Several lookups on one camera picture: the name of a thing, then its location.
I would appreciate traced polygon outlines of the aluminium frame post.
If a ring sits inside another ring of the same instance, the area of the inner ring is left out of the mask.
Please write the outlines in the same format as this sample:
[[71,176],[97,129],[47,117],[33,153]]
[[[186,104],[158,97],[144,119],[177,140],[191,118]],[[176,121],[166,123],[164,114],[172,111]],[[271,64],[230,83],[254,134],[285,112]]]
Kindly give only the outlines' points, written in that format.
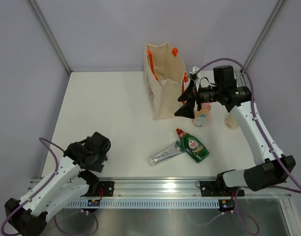
[[61,47],[59,46],[46,18],[44,13],[41,10],[41,7],[39,6],[38,2],[36,0],[27,0],[28,5],[30,6],[33,14],[36,17],[37,22],[39,23],[42,31],[44,32],[47,40],[49,41],[51,47],[53,48],[58,60],[60,61],[61,65],[65,69],[68,75],[71,75],[73,70],[71,69],[71,66],[69,65]]
[[266,37],[268,36],[269,32],[271,31],[274,22],[276,21],[277,17],[281,13],[282,9],[284,8],[287,0],[277,0],[273,9],[271,10],[268,18],[266,19],[264,26],[262,27],[253,47],[251,48],[245,62],[244,67],[249,69],[251,64],[253,63],[257,53],[259,52],[262,44],[264,43]]

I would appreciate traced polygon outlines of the beige canvas tote bag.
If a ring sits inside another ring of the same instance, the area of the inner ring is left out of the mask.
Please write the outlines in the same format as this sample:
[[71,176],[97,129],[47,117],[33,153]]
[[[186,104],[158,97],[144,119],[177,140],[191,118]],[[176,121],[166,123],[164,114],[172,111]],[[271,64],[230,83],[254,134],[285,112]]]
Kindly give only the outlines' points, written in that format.
[[162,45],[145,44],[144,73],[152,119],[175,117],[182,106],[178,101],[187,82],[186,69],[178,49],[168,42]]

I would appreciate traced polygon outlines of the right aluminium frame post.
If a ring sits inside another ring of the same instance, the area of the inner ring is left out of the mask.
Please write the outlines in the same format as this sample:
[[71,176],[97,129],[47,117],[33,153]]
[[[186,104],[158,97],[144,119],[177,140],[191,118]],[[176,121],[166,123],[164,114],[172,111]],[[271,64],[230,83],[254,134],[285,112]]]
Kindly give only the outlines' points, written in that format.
[[268,18],[266,19],[264,26],[262,27],[253,47],[251,48],[245,62],[244,67],[249,69],[251,64],[253,63],[257,53],[259,52],[262,44],[264,43],[266,37],[268,36],[269,32],[271,31],[274,22],[276,21],[277,17],[281,13],[282,9],[284,8],[287,0],[277,0],[273,9],[271,10]]

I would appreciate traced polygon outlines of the peach bottle pink cap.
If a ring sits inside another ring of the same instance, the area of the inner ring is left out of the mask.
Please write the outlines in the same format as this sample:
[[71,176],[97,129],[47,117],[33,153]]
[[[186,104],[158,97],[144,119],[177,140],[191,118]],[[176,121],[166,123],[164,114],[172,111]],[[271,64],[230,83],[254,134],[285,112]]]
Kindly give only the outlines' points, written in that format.
[[196,111],[195,118],[192,120],[193,125],[196,127],[204,127],[210,119],[210,111],[212,107],[210,103],[203,103],[201,110]]

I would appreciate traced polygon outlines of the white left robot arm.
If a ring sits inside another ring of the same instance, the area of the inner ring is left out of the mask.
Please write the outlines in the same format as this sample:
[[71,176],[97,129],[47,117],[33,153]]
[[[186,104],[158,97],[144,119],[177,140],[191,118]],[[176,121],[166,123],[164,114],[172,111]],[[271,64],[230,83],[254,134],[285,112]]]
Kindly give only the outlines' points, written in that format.
[[55,160],[55,167],[20,199],[10,198],[4,205],[6,219],[1,226],[2,235],[7,235],[5,225],[10,224],[16,235],[38,236],[47,223],[68,203],[78,197],[93,197],[100,201],[113,196],[114,183],[100,182],[97,173],[107,161],[110,140],[95,132],[82,141],[68,145],[63,157],[58,159],[51,149],[53,144],[44,138],[39,141]]

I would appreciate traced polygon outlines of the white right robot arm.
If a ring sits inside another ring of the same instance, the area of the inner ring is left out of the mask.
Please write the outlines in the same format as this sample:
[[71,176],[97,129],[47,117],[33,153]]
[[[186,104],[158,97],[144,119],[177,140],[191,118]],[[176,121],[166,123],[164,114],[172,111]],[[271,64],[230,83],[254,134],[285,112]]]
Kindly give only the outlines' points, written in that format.
[[259,191],[282,184],[296,165],[294,157],[284,155],[265,128],[252,101],[252,92],[246,86],[238,86],[234,69],[230,65],[213,69],[214,82],[201,86],[197,73],[189,76],[189,85],[178,98],[184,105],[175,112],[177,117],[194,118],[194,108],[203,103],[219,102],[225,106],[239,125],[254,159],[254,167],[219,173],[216,191],[227,195],[236,187]]

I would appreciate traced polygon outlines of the green Fairy dish soap bottle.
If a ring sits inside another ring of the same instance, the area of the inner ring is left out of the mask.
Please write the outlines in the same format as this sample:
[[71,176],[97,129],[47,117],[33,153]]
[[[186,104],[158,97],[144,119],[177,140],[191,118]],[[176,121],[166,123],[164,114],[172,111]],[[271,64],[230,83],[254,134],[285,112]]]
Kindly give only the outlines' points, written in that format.
[[196,163],[202,162],[210,155],[207,148],[195,136],[180,128],[176,129],[176,133],[179,137],[182,150],[184,150]]

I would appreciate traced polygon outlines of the right side aluminium rail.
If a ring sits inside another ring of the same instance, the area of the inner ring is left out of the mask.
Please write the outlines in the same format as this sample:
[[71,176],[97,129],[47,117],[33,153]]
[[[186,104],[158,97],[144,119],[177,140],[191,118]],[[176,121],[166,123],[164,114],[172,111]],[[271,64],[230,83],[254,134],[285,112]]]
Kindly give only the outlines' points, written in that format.
[[247,86],[246,79],[244,77],[245,73],[242,69],[234,69],[235,78],[237,80],[237,85],[239,87]]

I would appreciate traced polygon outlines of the left aluminium frame post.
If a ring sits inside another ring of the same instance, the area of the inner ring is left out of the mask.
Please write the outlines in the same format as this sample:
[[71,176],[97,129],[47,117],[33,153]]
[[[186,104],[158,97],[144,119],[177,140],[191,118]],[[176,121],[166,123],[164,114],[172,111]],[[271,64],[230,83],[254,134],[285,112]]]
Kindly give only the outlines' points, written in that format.
[[59,46],[46,18],[44,13],[41,10],[41,7],[39,6],[38,2],[36,0],[27,0],[28,5],[30,6],[33,14],[36,17],[37,22],[39,23],[42,31],[44,32],[47,40],[49,41],[51,47],[53,48],[58,60],[60,61],[61,65],[65,69],[68,75],[71,75],[73,70],[71,69],[71,66],[69,65],[61,47]]

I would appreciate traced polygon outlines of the aluminium mounting rail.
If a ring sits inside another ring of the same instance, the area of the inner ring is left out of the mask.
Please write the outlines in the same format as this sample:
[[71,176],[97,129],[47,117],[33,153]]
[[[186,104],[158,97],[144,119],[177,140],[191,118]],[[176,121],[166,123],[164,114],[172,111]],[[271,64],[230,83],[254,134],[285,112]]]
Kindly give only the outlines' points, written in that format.
[[[213,178],[160,177],[160,178],[116,178],[99,177],[100,181],[113,181],[113,198],[122,199],[195,199],[201,198],[201,181]],[[245,196],[239,199],[290,199],[293,194],[277,188],[266,188],[253,192],[244,188]]]

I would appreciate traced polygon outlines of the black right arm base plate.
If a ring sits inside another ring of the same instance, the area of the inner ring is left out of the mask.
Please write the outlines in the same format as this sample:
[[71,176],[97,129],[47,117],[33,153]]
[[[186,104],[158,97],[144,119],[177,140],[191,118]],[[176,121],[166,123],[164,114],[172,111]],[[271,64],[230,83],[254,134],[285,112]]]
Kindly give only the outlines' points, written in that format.
[[217,180],[199,180],[202,197],[233,197],[238,187],[226,187]]

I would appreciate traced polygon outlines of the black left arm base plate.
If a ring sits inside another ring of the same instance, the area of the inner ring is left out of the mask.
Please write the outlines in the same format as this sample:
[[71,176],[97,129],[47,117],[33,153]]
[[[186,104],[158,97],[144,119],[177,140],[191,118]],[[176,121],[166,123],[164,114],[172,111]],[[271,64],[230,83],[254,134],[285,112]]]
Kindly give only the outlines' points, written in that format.
[[88,191],[82,197],[112,197],[114,193],[114,181],[99,181],[89,185]]

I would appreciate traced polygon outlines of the silver toothpaste tube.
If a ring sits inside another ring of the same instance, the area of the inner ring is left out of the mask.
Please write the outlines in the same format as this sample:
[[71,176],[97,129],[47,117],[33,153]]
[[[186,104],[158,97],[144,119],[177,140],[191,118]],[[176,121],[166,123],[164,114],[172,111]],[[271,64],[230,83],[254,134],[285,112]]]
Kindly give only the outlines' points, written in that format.
[[155,154],[154,156],[151,156],[148,159],[148,164],[150,166],[155,166],[182,153],[184,153],[184,150],[181,146],[181,143],[179,141],[176,141],[161,152]]

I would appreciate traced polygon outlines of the cream pump lotion bottle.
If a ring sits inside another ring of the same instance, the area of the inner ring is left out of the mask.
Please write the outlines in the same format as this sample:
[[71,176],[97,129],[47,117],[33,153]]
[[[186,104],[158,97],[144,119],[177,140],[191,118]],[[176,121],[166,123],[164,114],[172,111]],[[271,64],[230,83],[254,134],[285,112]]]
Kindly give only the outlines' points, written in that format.
[[237,121],[233,118],[232,114],[229,113],[224,121],[226,127],[230,130],[236,130],[239,128]]

